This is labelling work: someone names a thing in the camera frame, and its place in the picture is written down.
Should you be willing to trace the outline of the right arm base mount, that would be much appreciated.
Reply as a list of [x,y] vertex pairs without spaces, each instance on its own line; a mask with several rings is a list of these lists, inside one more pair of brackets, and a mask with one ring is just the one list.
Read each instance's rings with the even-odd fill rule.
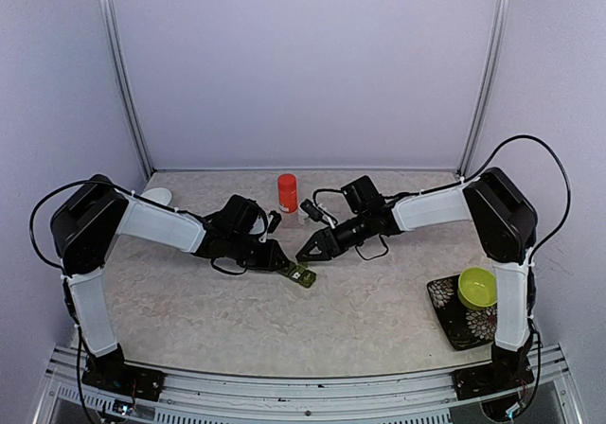
[[452,373],[454,389],[458,400],[480,398],[512,390],[534,381],[532,369],[527,366],[515,373],[506,368],[482,364],[475,367],[456,369]]

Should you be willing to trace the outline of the green weekly pill organizer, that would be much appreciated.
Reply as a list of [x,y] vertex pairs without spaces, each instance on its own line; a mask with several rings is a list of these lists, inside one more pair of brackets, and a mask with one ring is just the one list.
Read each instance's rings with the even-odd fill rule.
[[299,263],[290,262],[278,273],[306,289],[310,288],[316,280],[316,273],[309,270],[304,264]]

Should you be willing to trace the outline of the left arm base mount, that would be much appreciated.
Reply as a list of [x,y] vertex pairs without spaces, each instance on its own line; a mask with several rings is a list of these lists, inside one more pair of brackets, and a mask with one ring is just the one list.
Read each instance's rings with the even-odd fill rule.
[[125,397],[157,401],[164,385],[162,371],[127,363],[88,363],[82,383]]

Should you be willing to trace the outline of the red pill bottle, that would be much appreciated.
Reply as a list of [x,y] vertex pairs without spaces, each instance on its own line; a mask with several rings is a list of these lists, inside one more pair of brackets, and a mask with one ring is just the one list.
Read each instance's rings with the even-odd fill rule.
[[279,209],[292,214],[298,208],[297,180],[291,173],[284,173],[277,178],[277,196]]

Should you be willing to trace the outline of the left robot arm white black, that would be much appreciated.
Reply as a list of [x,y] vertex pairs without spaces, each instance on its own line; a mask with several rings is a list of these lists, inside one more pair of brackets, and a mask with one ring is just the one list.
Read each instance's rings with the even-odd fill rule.
[[103,269],[119,237],[144,239],[210,262],[226,258],[242,273],[289,266],[278,241],[269,237],[278,214],[266,213],[241,195],[202,217],[129,192],[101,174],[74,187],[52,215],[50,231],[81,337],[98,358],[94,371],[112,390],[126,389],[133,380],[132,368],[114,355],[119,344],[104,290]]

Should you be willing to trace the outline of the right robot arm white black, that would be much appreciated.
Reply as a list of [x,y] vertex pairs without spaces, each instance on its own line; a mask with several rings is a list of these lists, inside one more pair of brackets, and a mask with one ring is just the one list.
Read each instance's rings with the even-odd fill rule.
[[532,346],[532,260],[538,216],[529,200],[500,168],[479,176],[394,199],[368,176],[339,189],[353,214],[316,231],[297,252],[300,262],[330,261],[373,237],[471,221],[496,278],[497,325],[484,380],[503,390],[517,379]]

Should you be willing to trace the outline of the white pill bottle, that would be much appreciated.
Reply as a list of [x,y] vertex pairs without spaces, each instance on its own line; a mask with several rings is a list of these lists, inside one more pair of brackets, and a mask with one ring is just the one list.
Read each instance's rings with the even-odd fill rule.
[[305,225],[307,223],[308,215],[304,212],[297,213],[297,221],[300,225]]

